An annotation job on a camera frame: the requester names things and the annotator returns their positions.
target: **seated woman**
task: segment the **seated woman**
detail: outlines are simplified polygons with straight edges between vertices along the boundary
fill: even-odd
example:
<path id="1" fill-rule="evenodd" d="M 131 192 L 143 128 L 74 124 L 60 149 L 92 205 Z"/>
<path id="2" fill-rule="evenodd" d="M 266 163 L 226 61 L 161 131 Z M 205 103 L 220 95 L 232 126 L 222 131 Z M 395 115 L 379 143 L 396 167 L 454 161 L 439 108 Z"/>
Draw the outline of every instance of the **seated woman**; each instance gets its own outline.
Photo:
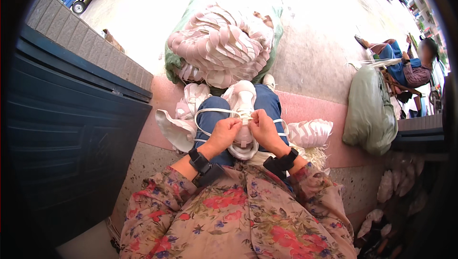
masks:
<path id="1" fill-rule="evenodd" d="M 418 45 L 419 58 L 414 58 L 412 55 L 412 40 L 409 36 L 407 36 L 409 48 L 407 52 L 402 53 L 395 39 L 374 44 L 356 35 L 354 38 L 365 49 L 370 49 L 378 54 L 380 59 L 403 58 L 402 62 L 388 66 L 387 70 L 394 80 L 408 88 L 417 88 L 428 83 L 431 80 L 432 62 L 434 58 L 439 60 L 437 44 L 431 38 L 423 39 Z"/>

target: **green sack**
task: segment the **green sack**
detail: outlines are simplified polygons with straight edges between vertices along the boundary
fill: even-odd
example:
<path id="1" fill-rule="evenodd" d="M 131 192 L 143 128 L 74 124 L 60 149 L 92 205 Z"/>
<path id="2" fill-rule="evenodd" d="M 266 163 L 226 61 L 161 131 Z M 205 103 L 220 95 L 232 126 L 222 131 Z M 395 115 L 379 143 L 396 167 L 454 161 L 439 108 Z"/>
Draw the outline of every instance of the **green sack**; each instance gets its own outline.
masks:
<path id="1" fill-rule="evenodd" d="M 174 33 L 175 31 L 178 31 L 178 30 L 182 30 L 185 27 L 186 22 L 189 21 L 192 15 L 194 15 L 198 10 L 201 10 L 202 8 L 206 7 L 210 3 L 211 3 L 211 0 L 191 0 L 188 4 L 188 7 L 185 10 L 185 13 L 181 17 L 181 20 L 178 22 L 178 24 L 175 26 L 175 28 L 173 29 L 171 33 Z M 272 18 L 272 23 L 273 23 L 273 32 L 274 32 L 273 46 L 272 46 L 272 49 L 270 50 L 270 53 L 269 53 L 270 58 L 269 60 L 267 60 L 266 66 L 264 66 L 262 70 L 258 73 L 258 75 L 256 75 L 255 78 L 253 78 L 253 80 L 251 81 L 253 84 L 257 84 L 261 82 L 262 77 L 266 75 L 270 67 L 272 67 L 273 62 L 275 61 L 275 56 L 277 55 L 278 43 L 280 42 L 280 38 L 283 35 L 283 26 L 280 21 L 280 17 L 282 13 L 283 13 L 282 6 L 272 6 L 272 12 L 269 12 L 268 14 Z M 177 84 L 178 82 L 182 82 L 185 84 L 205 83 L 205 80 L 196 81 L 196 82 L 183 81 L 175 74 L 175 71 L 174 71 L 175 67 L 177 67 L 178 69 L 181 69 L 180 57 L 169 49 L 169 47 L 167 46 L 167 41 L 165 41 L 165 72 L 166 72 L 167 78 L 170 81 L 172 81 L 174 84 Z M 214 96 L 220 96 L 225 91 L 226 89 L 219 89 L 219 88 L 210 86 L 210 93 L 212 93 L 212 95 Z"/>
<path id="2" fill-rule="evenodd" d="M 363 66 L 355 74 L 348 96 L 342 140 L 382 155 L 398 134 L 398 121 L 380 72 Z"/>

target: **black hair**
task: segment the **black hair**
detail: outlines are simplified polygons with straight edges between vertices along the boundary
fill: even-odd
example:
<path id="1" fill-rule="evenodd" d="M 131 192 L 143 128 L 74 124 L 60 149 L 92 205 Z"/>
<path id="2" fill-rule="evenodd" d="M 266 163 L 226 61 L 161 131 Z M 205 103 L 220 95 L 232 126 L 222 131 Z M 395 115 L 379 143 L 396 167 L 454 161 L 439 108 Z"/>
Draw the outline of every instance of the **black hair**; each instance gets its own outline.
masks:
<path id="1" fill-rule="evenodd" d="M 432 59 L 436 58 L 439 61 L 439 47 L 431 37 L 424 38 L 422 41 L 423 45 L 428 47 L 429 51 L 432 53 Z"/>

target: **blue apron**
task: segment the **blue apron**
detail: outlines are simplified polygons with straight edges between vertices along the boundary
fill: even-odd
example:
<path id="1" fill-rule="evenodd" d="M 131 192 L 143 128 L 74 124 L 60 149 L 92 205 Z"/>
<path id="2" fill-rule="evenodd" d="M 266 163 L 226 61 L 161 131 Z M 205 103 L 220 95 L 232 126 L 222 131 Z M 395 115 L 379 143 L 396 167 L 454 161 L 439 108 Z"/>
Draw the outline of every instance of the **blue apron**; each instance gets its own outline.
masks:
<path id="1" fill-rule="evenodd" d="M 392 44 L 385 46 L 385 48 L 379 54 L 380 59 L 395 59 L 402 58 L 402 51 L 399 48 L 398 42 L 395 41 Z M 420 67 L 421 61 L 418 58 L 410 59 L 410 65 L 412 68 Z M 402 62 L 388 66 L 386 69 L 388 73 L 396 80 L 399 84 L 408 87 L 407 79 L 404 76 L 404 65 Z"/>

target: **blue jeans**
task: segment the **blue jeans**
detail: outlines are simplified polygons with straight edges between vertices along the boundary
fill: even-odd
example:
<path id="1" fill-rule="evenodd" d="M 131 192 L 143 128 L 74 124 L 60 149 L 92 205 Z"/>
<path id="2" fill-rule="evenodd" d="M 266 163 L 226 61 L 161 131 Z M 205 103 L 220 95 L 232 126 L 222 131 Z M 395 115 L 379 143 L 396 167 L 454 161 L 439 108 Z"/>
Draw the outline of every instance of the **blue jeans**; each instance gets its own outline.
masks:
<path id="1" fill-rule="evenodd" d="M 264 109 L 269 117 L 273 120 L 280 119 L 280 115 L 282 113 L 282 107 L 280 105 L 280 100 L 278 96 L 272 92 L 266 85 L 264 84 L 255 84 L 256 89 L 256 101 L 255 101 L 255 110 Z M 209 108 L 221 108 L 230 110 L 229 103 L 221 97 L 211 96 L 199 107 L 201 109 L 209 109 Z M 197 122 L 201 129 L 206 132 L 213 133 L 213 129 L 215 128 L 216 122 L 222 119 L 229 118 L 229 113 L 225 112 L 203 112 L 198 114 Z M 277 132 L 284 132 L 282 123 L 275 123 L 277 127 Z M 209 136 L 205 135 L 202 131 L 198 131 L 196 138 L 202 140 L 208 140 Z M 281 139 L 288 145 L 288 139 L 286 136 L 281 136 Z M 204 142 L 194 142 L 194 147 L 197 148 L 203 145 Z M 259 146 L 259 150 L 261 152 L 268 152 L 265 148 Z M 213 159 L 210 160 L 213 164 L 220 164 L 220 165 L 229 165 L 233 166 L 235 159 L 226 149 L 219 155 L 215 156 Z"/>

